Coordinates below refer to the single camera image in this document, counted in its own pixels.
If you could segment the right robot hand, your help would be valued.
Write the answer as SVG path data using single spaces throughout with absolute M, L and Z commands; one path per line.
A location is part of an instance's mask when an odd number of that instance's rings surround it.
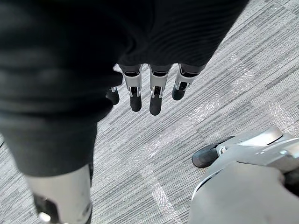
M 168 72 L 176 89 L 204 69 L 246 0 L 3 0 L 0 132 L 50 224 L 88 224 L 97 123 L 126 82 L 140 109 L 150 67 L 157 114 Z

